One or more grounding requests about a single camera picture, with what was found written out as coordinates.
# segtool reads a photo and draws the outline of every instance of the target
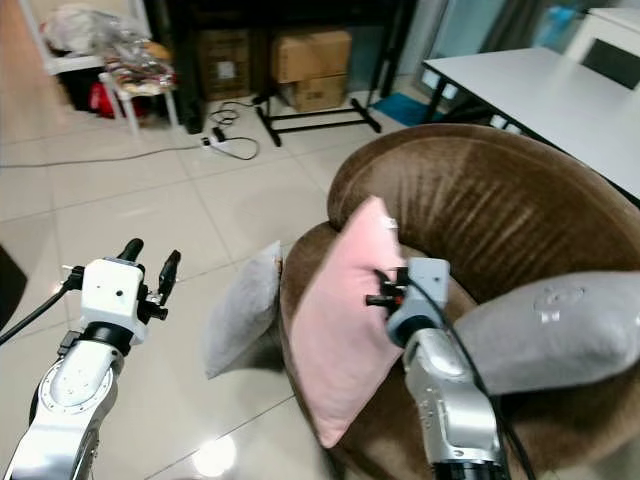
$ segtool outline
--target light gray cushion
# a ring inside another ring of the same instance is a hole
[[[492,394],[597,382],[640,356],[640,273],[564,275],[515,289],[456,322]]]
[[[207,378],[222,373],[278,313],[282,249],[275,242],[251,258],[211,312],[203,336]]]

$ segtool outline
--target pink pillow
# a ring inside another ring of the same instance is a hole
[[[353,213],[307,288],[291,327],[298,381],[323,446],[333,447],[375,394],[401,350],[386,311],[364,297],[380,290],[374,269],[394,278],[404,265],[383,201]]]

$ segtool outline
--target brown armchair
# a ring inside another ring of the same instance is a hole
[[[450,262],[455,281],[447,310],[454,320],[534,280],[640,269],[640,212],[563,153],[470,125],[386,135],[343,164],[329,193],[329,221],[307,232],[286,261],[280,331],[294,387],[288,326],[331,242],[369,195],[385,200],[407,256]],[[537,473],[595,461],[640,432],[640,366],[593,385],[506,396],[503,408]],[[331,454],[363,478],[431,478],[399,365]],[[510,457],[514,478],[521,478]]]

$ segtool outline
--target white tile floor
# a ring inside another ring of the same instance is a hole
[[[162,126],[144,128],[135,142],[123,125],[74,111],[40,65],[17,0],[0,0],[1,164],[198,142]],[[400,128],[374,114],[385,131]],[[228,133],[260,142],[249,162],[196,149],[120,164],[0,170],[0,243],[29,277],[16,319],[51,294],[62,264],[116,253],[139,236],[146,241],[140,261],[153,281],[173,248],[183,254],[168,320],[152,323],[149,340],[127,358],[101,430],[96,480],[214,478],[196,464],[200,446],[216,439],[217,450],[205,455],[209,468],[235,464],[215,478],[336,478],[293,398],[276,338],[265,335],[231,371],[207,381],[200,336],[239,262],[276,239],[288,251],[322,221],[335,172],[376,134],[365,126],[299,132],[276,148],[252,112],[242,115]],[[26,428],[34,387],[78,315],[75,294],[0,349],[0,471]],[[640,471],[638,452],[632,444],[600,465],[548,478],[630,480]]]

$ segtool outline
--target red object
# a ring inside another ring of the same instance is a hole
[[[147,112],[146,109],[142,105],[140,105],[138,99],[132,99],[132,103],[133,111],[136,113],[136,117],[144,117]],[[96,112],[101,117],[114,118],[113,108],[111,107],[111,102],[109,102],[107,90],[100,82],[95,82],[93,85],[91,85],[91,90],[89,92],[89,108],[91,108],[93,112]]]
[[[91,85],[89,108],[101,117],[114,118],[113,108],[111,107],[111,102],[109,102],[107,91],[100,82]]]

